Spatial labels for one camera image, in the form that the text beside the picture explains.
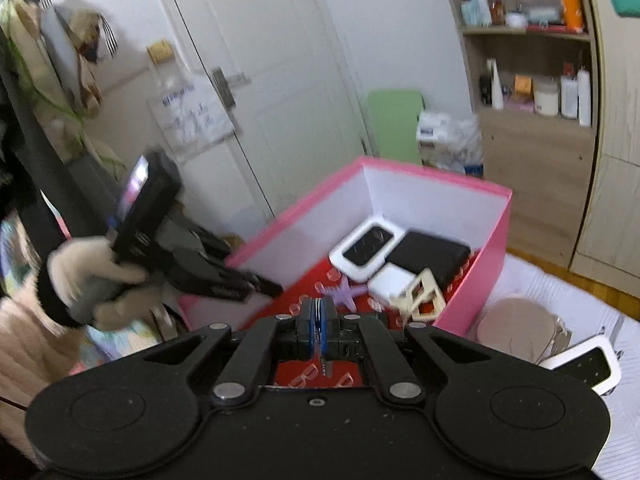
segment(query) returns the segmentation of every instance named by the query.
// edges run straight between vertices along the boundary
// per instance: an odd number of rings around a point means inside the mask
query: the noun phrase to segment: green chair
[[[369,124],[381,158],[422,164],[415,134],[424,110],[417,90],[378,90],[367,99]]]

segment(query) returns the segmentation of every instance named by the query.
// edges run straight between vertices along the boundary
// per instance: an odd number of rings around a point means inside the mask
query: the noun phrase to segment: white rug
[[[620,361],[622,381],[604,397],[611,414],[611,434],[594,471],[603,480],[640,479],[640,323],[588,292],[507,255],[485,311],[510,294],[531,298],[560,316],[574,333],[571,345],[600,333],[604,327],[615,350],[624,351]]]

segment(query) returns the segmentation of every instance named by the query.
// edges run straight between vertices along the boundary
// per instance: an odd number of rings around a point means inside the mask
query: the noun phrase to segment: jar
[[[558,115],[558,82],[551,78],[534,79],[533,99],[536,113],[547,117]]]

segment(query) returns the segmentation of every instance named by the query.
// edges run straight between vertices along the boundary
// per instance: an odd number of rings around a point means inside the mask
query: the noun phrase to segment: beige coat
[[[36,274],[31,274],[13,299],[0,303],[0,396],[23,406],[69,373],[83,336],[82,330],[63,328],[44,314],[35,283]],[[34,460],[24,412],[0,402],[0,433]]]

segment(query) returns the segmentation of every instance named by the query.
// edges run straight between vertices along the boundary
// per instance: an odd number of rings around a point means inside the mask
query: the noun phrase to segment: orange cup
[[[566,28],[572,32],[584,32],[582,0],[560,0],[564,9]]]

